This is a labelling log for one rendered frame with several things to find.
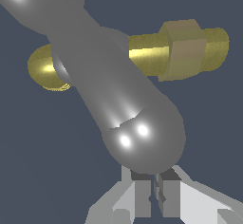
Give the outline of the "brass bolt with nut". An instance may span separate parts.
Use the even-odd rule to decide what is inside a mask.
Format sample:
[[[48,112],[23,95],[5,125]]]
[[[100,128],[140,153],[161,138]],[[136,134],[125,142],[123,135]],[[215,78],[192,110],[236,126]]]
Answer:
[[[200,72],[213,71],[225,61],[229,51],[229,35],[222,28],[202,30],[208,38]],[[51,45],[37,48],[28,59],[31,79],[49,91],[66,91],[74,85],[64,66],[52,60]],[[162,75],[168,64],[169,46],[163,33],[132,35],[128,55],[146,76]]]

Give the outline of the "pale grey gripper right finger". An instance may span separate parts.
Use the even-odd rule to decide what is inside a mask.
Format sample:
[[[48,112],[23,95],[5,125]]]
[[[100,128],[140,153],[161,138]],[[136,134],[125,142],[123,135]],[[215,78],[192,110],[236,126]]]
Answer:
[[[154,190],[163,217],[184,224],[243,224],[243,203],[191,178],[175,165],[156,174]]]

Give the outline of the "grey metal faucet spout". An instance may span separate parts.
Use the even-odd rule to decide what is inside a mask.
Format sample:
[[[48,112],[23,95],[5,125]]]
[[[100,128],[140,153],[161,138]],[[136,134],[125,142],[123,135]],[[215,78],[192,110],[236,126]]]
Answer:
[[[0,0],[23,26],[44,34],[98,124],[110,155],[139,174],[178,162],[183,119],[84,9],[84,0]]]

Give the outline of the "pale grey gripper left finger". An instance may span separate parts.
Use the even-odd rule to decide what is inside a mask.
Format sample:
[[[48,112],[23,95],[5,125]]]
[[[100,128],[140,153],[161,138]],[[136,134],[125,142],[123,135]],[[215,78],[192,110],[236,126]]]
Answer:
[[[136,217],[151,216],[151,178],[121,168],[118,181],[88,210],[85,224],[133,224]]]

